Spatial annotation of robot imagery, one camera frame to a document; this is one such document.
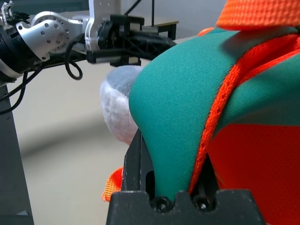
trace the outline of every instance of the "green fabric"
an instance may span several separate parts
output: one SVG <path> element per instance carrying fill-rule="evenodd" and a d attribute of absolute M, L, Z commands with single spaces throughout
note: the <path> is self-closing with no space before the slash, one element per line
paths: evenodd
<path fill-rule="evenodd" d="M 299 71 L 298 54 L 240 85 L 215 133 L 229 123 L 300 126 Z"/>
<path fill-rule="evenodd" d="M 173 199 L 188 189 L 211 105 L 237 59 L 257 44 L 296 32 L 209 33 L 173 47 L 140 73 L 129 107 L 153 162 L 156 195 Z"/>

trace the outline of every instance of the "black cable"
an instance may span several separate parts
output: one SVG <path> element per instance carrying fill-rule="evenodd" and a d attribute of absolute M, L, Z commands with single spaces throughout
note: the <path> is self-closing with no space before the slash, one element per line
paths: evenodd
<path fill-rule="evenodd" d="M 26 72 L 24 73 L 22 83 L 25 83 L 25 82 L 26 82 L 27 76 L 28 76 L 28 71 L 26 71 Z M 8 109 L 6 109 L 6 110 L 4 110 L 4 111 L 0 111 L 0 115 L 4 115 L 4 114 L 6 114 L 6 113 L 9 113 L 9 112 L 13 111 L 16 107 L 19 106 L 19 104 L 20 104 L 20 103 L 22 102 L 22 100 L 23 100 L 23 97 L 24 97 L 24 94 L 25 94 L 25 89 L 26 89 L 26 85 L 24 85 L 24 87 L 21 89 L 20 96 L 19 96 L 18 100 L 15 102 L 15 104 L 14 104 L 12 107 L 10 107 L 10 108 L 8 108 Z"/>
<path fill-rule="evenodd" d="M 126 13 L 124 13 L 124 15 L 128 15 L 129 13 L 131 13 L 132 10 L 134 10 L 134 8 L 141 2 L 141 0 L 137 0 L 130 8 L 129 10 L 126 11 Z"/>
<path fill-rule="evenodd" d="M 83 77 L 83 72 L 82 70 L 80 69 L 80 67 L 75 63 L 73 62 L 71 59 L 70 59 L 70 55 L 71 55 L 71 51 L 72 51 L 72 48 L 74 45 L 76 45 L 82 38 L 83 38 L 84 35 L 81 35 L 79 36 L 78 38 L 75 38 L 74 40 L 70 41 L 70 43 L 68 44 L 67 46 L 67 49 L 66 49 L 66 55 L 65 55 L 65 67 L 66 67 L 66 71 L 67 73 L 69 74 L 70 77 L 72 77 L 74 80 L 81 80 L 82 77 Z M 74 66 L 78 72 L 79 72 L 79 75 L 78 76 L 75 76 L 71 69 L 70 69 L 70 64 L 72 66 Z"/>
<path fill-rule="evenodd" d="M 43 69 L 45 68 L 45 65 L 38 68 L 28 79 L 26 79 L 24 82 L 22 82 L 18 87 L 16 87 L 15 89 L 13 89 L 11 92 L 9 92 L 8 94 L 0 97 L 0 102 L 8 99 L 9 97 L 12 97 L 15 93 L 17 93 L 19 90 L 21 90 L 22 88 L 24 88 L 30 81 L 33 80 L 33 78 L 35 78 Z"/>

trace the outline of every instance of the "table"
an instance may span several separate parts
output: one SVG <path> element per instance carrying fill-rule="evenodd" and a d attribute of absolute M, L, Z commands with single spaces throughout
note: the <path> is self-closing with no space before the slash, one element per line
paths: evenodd
<path fill-rule="evenodd" d="M 100 108 L 99 87 L 112 67 L 78 64 L 81 81 L 63 66 L 42 71 L 13 112 L 35 225 L 104 225 L 109 204 L 101 193 L 128 148 L 109 132 Z"/>
<path fill-rule="evenodd" d="M 61 13 L 62 16 L 65 16 L 67 18 L 72 18 L 73 16 L 77 15 L 89 15 L 89 11 L 79 11 L 79 12 L 65 12 Z M 145 19 L 145 27 L 151 26 L 151 15 L 145 15 L 145 14 L 139 14 L 139 13 L 132 13 L 130 16 L 137 16 L 137 17 L 143 17 Z M 174 19 L 168 19 L 160 16 L 155 16 L 154 18 L 154 26 L 157 28 L 159 33 L 167 32 L 168 37 L 172 40 L 176 39 L 176 28 L 177 24 L 179 23 L 178 20 Z"/>

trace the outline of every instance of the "orange mesh trim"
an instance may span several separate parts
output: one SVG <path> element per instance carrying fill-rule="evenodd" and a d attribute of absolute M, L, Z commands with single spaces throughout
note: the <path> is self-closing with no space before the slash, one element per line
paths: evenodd
<path fill-rule="evenodd" d="M 115 170 L 107 179 L 104 192 L 102 193 L 102 200 L 110 202 L 111 196 L 114 192 L 121 191 L 122 186 L 123 167 Z"/>
<path fill-rule="evenodd" d="M 209 32 L 211 32 L 214 29 L 214 27 L 205 28 L 202 31 L 199 32 L 198 37 L 203 36 Z"/>
<path fill-rule="evenodd" d="M 226 30 L 300 24 L 299 0 L 228 0 L 217 21 Z"/>
<path fill-rule="evenodd" d="M 205 159 L 205 154 L 207 152 L 207 147 L 214 134 L 221 112 L 233 89 L 239 85 L 239 82 L 242 80 L 244 75 L 249 74 L 251 70 L 261 66 L 261 61 L 265 60 L 266 58 L 272 58 L 272 55 L 278 51 L 281 51 L 283 47 L 292 45 L 300 48 L 300 46 L 294 44 L 298 43 L 298 38 L 299 35 L 292 34 L 266 41 L 246 52 L 243 57 L 241 57 L 232 67 L 229 74 L 224 79 L 223 84 L 221 85 L 219 92 L 212 104 L 209 116 L 202 132 L 191 183 L 188 189 L 190 193 L 193 191 L 194 186 L 197 183 L 201 167 Z"/>

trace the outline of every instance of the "white padded object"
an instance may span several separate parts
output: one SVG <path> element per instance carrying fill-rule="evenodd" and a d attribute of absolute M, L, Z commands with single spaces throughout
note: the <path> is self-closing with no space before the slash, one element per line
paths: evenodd
<path fill-rule="evenodd" d="M 142 69 L 140 66 L 117 67 L 107 75 L 100 87 L 105 123 L 118 140 L 128 145 L 137 131 L 129 111 L 128 96 Z"/>

